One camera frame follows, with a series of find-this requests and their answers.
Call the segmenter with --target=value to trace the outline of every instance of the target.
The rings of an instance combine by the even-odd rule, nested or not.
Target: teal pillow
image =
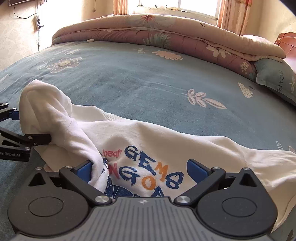
[[[258,71],[256,83],[265,85],[285,101],[296,106],[296,75],[291,67],[283,61],[260,59],[256,61]]]

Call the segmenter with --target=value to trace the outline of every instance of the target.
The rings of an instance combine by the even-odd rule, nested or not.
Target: orange curtain
[[[222,0],[217,27],[243,35],[250,16],[252,0]]]
[[[113,0],[114,15],[128,14],[128,0]]]

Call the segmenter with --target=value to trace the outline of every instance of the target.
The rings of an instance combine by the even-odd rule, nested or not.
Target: wooden headboard
[[[296,73],[296,33],[281,33],[275,44],[279,45],[285,51],[285,61]]]

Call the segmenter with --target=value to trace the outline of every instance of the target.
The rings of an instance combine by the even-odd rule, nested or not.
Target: screw
[[[106,203],[109,201],[109,197],[100,195],[100,196],[96,196],[94,200],[98,203]]]
[[[190,197],[187,196],[179,196],[176,198],[178,203],[189,203],[191,201]]]

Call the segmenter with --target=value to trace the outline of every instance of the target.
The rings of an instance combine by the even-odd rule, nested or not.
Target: black cable
[[[14,15],[15,15],[16,17],[18,17],[18,18],[21,18],[21,19],[27,19],[27,18],[32,17],[33,15],[37,14],[38,12],[36,12],[36,13],[30,15],[30,16],[27,17],[27,18],[22,18],[22,17],[19,17],[19,16],[17,16],[17,15],[15,14],[15,7],[14,7],[14,8],[13,8],[13,13],[14,13]]]

